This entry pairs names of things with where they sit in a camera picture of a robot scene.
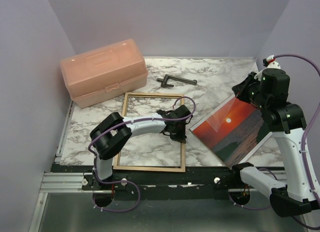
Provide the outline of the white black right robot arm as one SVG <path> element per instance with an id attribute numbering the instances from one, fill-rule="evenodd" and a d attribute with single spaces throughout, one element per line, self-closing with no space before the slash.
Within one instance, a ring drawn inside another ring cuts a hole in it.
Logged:
<path id="1" fill-rule="evenodd" d="M 276 68 L 251 72 L 232 87 L 236 98 L 253 105 L 275 138 L 281 153 L 286 183 L 259 171 L 250 163 L 233 166 L 230 183 L 241 188 L 254 187 L 269 198 L 273 211 L 280 217 L 293 217 L 320 208 L 320 185 L 315 175 L 306 138 L 307 124 L 302 109 L 287 101 L 290 77 Z"/>

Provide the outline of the red sunset photo board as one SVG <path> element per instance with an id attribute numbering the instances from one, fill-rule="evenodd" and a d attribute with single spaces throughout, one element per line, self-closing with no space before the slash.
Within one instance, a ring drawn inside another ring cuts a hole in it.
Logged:
<path id="1" fill-rule="evenodd" d="M 235 96 L 227 98 L 190 131 L 230 169 L 246 162 L 272 135 L 260 110 Z"/>

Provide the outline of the light wooden picture frame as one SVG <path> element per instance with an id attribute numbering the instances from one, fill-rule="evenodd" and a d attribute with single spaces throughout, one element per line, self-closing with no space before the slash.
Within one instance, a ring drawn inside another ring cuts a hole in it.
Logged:
<path id="1" fill-rule="evenodd" d="M 184 96 L 182 94 L 170 94 L 170 93 L 139 93 L 139 92 L 127 92 L 123 102 L 123 108 L 121 115 L 125 117 L 127 115 L 129 99 L 131 97 L 137 98 L 160 98 L 160 99 L 174 99 L 176 102 L 180 102 L 180 105 L 184 105 Z M 161 133 L 164 128 L 160 126 L 160 121 L 156 120 L 155 116 L 151 117 L 151 120 L 143 120 L 136 122 L 137 126 L 134 127 L 132 136 L 140 136 L 151 133 Z M 186 171 L 186 144 L 179 144 L 180 152 L 180 166 L 179 167 L 160 167 L 160 166 L 121 166 L 121 154 L 117 154 L 113 159 L 114 170 L 131 170 L 131 171 L 152 171 L 152 172 L 173 172 L 184 173 Z"/>

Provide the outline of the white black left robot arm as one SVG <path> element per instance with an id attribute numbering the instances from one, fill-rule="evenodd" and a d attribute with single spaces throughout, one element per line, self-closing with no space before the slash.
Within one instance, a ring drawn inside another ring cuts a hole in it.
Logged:
<path id="1" fill-rule="evenodd" d="M 113 158 L 118 155 L 130 138 L 156 133 L 169 136 L 173 141 L 186 142 L 187 119 L 194 112 L 185 105 L 144 117 L 123 117 L 118 112 L 107 116 L 90 133 L 88 150 L 94 154 L 93 183 L 101 190 L 110 186 L 113 173 Z"/>

